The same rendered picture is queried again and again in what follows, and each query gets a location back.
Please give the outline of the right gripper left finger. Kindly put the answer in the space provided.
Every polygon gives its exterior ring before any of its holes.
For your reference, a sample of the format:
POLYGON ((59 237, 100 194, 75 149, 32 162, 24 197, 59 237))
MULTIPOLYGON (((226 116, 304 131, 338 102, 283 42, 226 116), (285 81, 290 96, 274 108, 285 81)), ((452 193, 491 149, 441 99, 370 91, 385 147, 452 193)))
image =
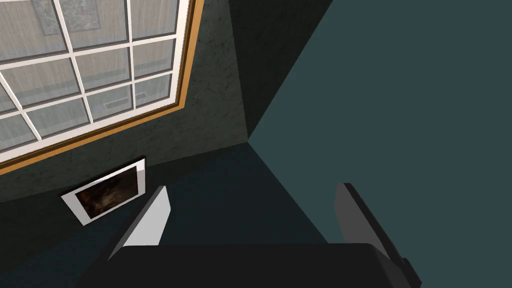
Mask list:
POLYGON ((171 213, 171 202, 166 186, 151 194, 127 227, 120 231, 107 250, 107 259, 126 246, 157 246, 171 213))

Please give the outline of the white framed dark picture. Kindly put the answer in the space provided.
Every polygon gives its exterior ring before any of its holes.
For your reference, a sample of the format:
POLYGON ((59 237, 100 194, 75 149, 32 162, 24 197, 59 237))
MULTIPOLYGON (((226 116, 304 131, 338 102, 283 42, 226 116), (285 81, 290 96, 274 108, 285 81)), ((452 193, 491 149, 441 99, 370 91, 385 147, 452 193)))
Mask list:
POLYGON ((86 226, 146 193, 146 156, 136 157, 72 186, 61 199, 86 226))

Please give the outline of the white window with wooden frame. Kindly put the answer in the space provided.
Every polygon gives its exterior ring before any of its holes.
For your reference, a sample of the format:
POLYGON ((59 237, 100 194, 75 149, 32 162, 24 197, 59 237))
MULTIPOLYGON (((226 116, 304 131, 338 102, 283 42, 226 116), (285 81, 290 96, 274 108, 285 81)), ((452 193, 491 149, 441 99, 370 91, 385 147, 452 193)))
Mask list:
POLYGON ((0 175, 185 106, 205 0, 0 0, 0 175))

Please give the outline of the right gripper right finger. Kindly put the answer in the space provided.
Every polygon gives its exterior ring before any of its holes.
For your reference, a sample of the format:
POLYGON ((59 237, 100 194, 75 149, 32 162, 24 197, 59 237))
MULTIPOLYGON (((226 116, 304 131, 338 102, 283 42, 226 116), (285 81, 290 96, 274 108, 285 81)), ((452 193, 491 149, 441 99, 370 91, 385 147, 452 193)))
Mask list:
POLYGON ((367 243, 399 267, 405 262, 384 228, 351 183, 336 187, 334 211, 347 243, 367 243))

